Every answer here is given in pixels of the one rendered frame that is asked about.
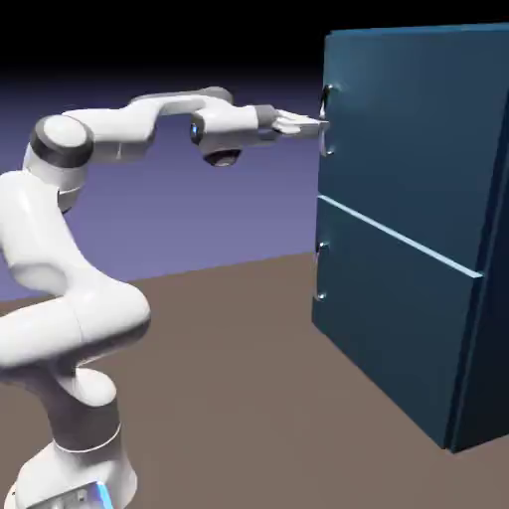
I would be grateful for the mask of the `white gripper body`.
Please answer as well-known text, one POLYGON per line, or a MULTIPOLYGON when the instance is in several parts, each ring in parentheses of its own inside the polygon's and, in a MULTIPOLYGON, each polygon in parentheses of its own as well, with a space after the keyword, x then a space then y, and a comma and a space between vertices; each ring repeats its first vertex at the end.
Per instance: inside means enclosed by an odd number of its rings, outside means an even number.
POLYGON ((284 136, 317 136, 321 130, 321 121, 309 117, 289 112, 282 109, 275 111, 275 120, 271 128, 284 136))

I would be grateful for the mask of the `blue cabinet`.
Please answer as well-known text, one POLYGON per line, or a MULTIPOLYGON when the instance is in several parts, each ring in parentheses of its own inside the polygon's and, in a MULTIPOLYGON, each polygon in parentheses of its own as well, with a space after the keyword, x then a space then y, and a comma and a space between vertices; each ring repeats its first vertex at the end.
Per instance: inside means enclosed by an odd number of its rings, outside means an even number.
MULTIPOLYGON (((321 196, 330 198, 320 192, 318 173, 317 200, 321 196)), ((360 215, 390 234, 411 241, 360 215)), ((483 281, 472 321, 452 443, 446 448, 453 452, 509 433, 509 152, 497 190, 485 264, 477 272, 483 281)))

